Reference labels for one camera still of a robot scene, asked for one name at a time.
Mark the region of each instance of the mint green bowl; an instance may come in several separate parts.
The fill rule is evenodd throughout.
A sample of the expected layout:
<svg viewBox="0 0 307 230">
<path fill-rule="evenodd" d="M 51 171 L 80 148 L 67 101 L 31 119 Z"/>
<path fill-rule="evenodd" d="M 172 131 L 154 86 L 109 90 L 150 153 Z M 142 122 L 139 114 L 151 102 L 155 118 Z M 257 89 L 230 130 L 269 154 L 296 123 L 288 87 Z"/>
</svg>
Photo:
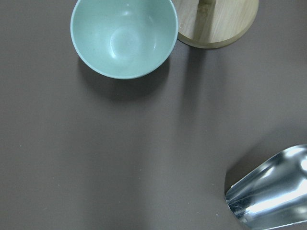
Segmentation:
<svg viewBox="0 0 307 230">
<path fill-rule="evenodd" d="M 171 0 L 78 0 L 71 38 L 80 58 L 117 79 L 144 76 L 171 54 L 178 20 Z"/>
</svg>

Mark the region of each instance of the bowl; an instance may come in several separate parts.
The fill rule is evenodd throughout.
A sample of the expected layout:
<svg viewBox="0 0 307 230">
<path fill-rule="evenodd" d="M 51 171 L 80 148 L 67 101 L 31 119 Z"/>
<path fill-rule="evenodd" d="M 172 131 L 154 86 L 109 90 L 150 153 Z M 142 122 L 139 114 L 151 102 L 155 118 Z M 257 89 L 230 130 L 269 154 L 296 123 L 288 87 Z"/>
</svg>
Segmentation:
<svg viewBox="0 0 307 230">
<path fill-rule="evenodd" d="M 165 62 L 178 34 L 171 0 L 78 0 L 71 39 L 79 57 L 116 79 L 144 76 Z"/>
</svg>

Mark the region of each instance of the gray surface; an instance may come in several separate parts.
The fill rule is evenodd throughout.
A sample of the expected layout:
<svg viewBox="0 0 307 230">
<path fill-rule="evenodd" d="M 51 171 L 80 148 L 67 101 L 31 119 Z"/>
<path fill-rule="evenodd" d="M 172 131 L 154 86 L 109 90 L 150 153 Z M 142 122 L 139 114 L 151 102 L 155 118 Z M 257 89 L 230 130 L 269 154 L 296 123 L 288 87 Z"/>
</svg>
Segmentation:
<svg viewBox="0 0 307 230">
<path fill-rule="evenodd" d="M 0 3 L 0 229 L 245 230 L 224 188 L 307 142 L 307 1 L 129 81 L 80 61 L 75 3 Z"/>
</svg>

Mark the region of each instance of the gray table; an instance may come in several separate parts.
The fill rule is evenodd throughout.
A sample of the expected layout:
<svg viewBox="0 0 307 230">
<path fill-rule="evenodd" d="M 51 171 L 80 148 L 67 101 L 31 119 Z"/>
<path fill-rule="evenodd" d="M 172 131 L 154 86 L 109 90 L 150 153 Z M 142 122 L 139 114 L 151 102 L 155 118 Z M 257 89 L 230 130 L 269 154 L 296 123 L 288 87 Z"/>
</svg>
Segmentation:
<svg viewBox="0 0 307 230">
<path fill-rule="evenodd" d="M 237 42 L 177 41 L 135 80 L 78 58 L 75 3 L 0 3 L 0 229 L 247 229 L 225 189 L 307 143 L 307 1 L 261 0 Z"/>
</svg>

